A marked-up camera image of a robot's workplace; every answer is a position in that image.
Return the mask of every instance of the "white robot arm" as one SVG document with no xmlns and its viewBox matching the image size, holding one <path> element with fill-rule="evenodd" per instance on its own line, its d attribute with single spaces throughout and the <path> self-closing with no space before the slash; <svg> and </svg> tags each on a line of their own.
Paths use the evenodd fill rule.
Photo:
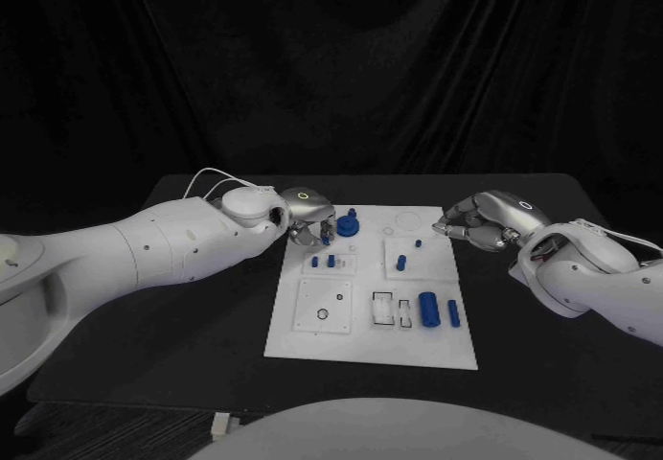
<svg viewBox="0 0 663 460">
<path fill-rule="evenodd" d="M 467 226 L 449 225 L 461 217 Z M 508 272 L 543 305 L 567 318 L 595 310 L 622 331 L 663 346 L 663 259 L 638 263 L 614 237 L 663 253 L 654 244 L 582 219 L 552 224 L 531 204 L 498 191 L 462 200 L 432 228 L 490 252 L 517 244 Z"/>
<path fill-rule="evenodd" d="M 320 223 L 320 237 L 308 226 Z M 34 372 L 83 317 L 129 292 L 190 283 L 262 253 L 282 233 L 332 240 L 334 208 L 309 189 L 249 184 L 157 204 L 119 222 L 0 235 L 0 395 Z"/>
</svg>

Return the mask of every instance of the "black table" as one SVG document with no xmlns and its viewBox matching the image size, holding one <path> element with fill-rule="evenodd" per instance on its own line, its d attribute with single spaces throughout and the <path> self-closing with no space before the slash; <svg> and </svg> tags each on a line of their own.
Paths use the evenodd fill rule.
<svg viewBox="0 0 663 460">
<path fill-rule="evenodd" d="M 181 197 L 188 176 L 161 179 L 145 206 Z M 200 178 L 194 193 L 216 183 Z M 605 224 L 563 174 L 247 177 L 305 185 L 334 203 L 448 207 L 497 189 L 553 221 Z M 663 436 L 663 348 L 593 313 L 566 319 L 507 274 L 516 251 L 452 243 L 478 371 L 262 356 L 285 240 L 184 286 L 151 288 L 100 307 L 72 331 L 31 385 L 33 401 L 203 408 L 269 414 L 351 397 L 458 403 L 569 434 Z"/>
</svg>

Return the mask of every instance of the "white cable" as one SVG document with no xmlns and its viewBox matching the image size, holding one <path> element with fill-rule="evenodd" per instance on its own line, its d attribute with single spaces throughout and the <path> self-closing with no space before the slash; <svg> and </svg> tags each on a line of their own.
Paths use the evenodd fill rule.
<svg viewBox="0 0 663 460">
<path fill-rule="evenodd" d="M 663 254 L 663 248 L 660 248 L 652 242 L 650 242 L 647 240 L 642 240 L 639 238 L 631 237 L 629 235 L 624 235 L 622 233 L 618 233 L 618 232 L 615 232 L 612 230 L 608 230 L 601 225 L 596 225 L 595 223 L 590 223 L 589 221 L 586 221 L 583 218 L 576 219 L 576 222 L 580 223 L 580 224 L 592 225 L 593 227 L 599 228 L 605 233 L 609 233 L 611 235 L 615 235 L 618 238 L 622 238 L 628 242 L 634 242 L 637 244 L 641 244 L 645 247 L 650 247 L 651 249 L 654 249 L 655 251 L 658 251 Z"/>
<path fill-rule="evenodd" d="M 203 199 L 207 199 L 207 196 L 211 194 L 211 192 L 214 191 L 216 187 L 223 183 L 223 182 L 227 182 L 229 180 L 234 180 L 234 179 L 223 179 L 223 180 L 219 180 L 216 185 L 210 188 L 210 190 L 207 191 L 207 194 L 203 196 Z"/>
<path fill-rule="evenodd" d="M 204 171 L 213 171 L 214 173 L 219 173 L 219 174 L 226 175 L 230 179 L 234 179 L 240 184 L 246 185 L 247 187 L 255 187 L 255 188 L 258 187 L 255 184 L 250 184 L 246 180 L 237 179 L 237 178 L 236 178 L 233 175 L 230 175 L 227 172 L 224 172 L 224 171 L 221 171 L 221 170 L 217 170 L 216 168 L 203 168 L 203 169 L 196 173 L 196 175 L 193 176 L 193 178 L 190 179 L 188 187 L 185 188 L 185 192 L 183 193 L 181 199 L 184 199 L 185 196 L 188 195 L 190 187 L 193 186 L 193 183 L 196 182 L 197 176 L 198 176 L 200 173 L 203 173 Z"/>
</svg>

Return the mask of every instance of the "white board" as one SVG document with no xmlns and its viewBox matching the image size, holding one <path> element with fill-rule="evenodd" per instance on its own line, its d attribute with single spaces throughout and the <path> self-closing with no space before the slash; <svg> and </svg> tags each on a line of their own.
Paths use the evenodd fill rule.
<svg viewBox="0 0 663 460">
<path fill-rule="evenodd" d="M 451 244 L 430 228 L 442 209 L 351 207 L 358 219 L 358 233 L 353 237 L 337 236 L 330 246 L 315 248 L 291 241 L 286 244 L 265 357 L 477 370 Z M 348 208 L 335 206 L 337 218 L 347 214 Z M 405 253 L 407 259 L 403 271 L 394 269 L 399 253 Z M 335 262 L 341 261 L 334 267 L 327 266 L 330 254 Z M 317 267 L 312 267 L 314 256 Z M 350 289 L 348 302 L 347 292 L 340 289 Z M 392 294 L 392 326 L 374 324 L 374 292 Z M 438 299 L 441 325 L 436 328 L 420 324 L 420 292 L 433 292 Z M 458 309 L 459 328 L 449 325 L 451 299 Z M 409 328 L 402 327 L 400 321 L 406 306 Z"/>
</svg>

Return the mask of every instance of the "black curtain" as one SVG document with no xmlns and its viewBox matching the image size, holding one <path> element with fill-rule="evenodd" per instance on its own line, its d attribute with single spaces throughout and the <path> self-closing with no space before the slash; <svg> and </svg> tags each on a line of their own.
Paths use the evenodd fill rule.
<svg viewBox="0 0 663 460">
<path fill-rule="evenodd" d="M 11 169 L 2 209 L 31 213 L 34 225 L 44 212 L 80 223 L 119 217 L 161 174 L 210 165 L 569 173 L 616 227 L 651 231 L 654 0 L 64 0 L 2 9 L 2 151 L 37 168 Z"/>
</svg>

